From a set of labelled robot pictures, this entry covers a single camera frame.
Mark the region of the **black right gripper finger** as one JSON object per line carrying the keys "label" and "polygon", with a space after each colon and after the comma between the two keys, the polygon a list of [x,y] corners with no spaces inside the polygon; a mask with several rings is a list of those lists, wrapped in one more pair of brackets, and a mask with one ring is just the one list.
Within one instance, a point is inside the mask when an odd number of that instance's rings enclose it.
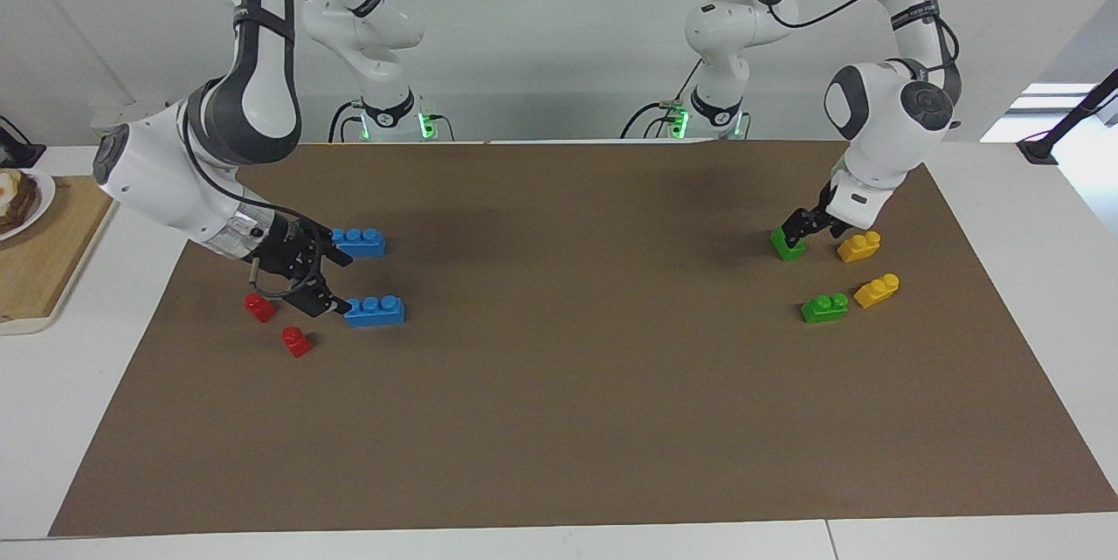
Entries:
{"label": "black right gripper finger", "polygon": [[341,250],[333,239],[333,231],[328,228],[311,228],[310,229],[310,245],[312,248],[312,254],[310,256],[310,266],[312,270],[320,270],[322,268],[322,262],[333,262],[337,266],[350,266],[353,258],[350,254]]}
{"label": "black right gripper finger", "polygon": [[307,279],[299,287],[292,287],[286,295],[286,302],[307,317],[319,317],[326,312],[345,315],[353,309],[350,301],[335,296],[320,278]]}

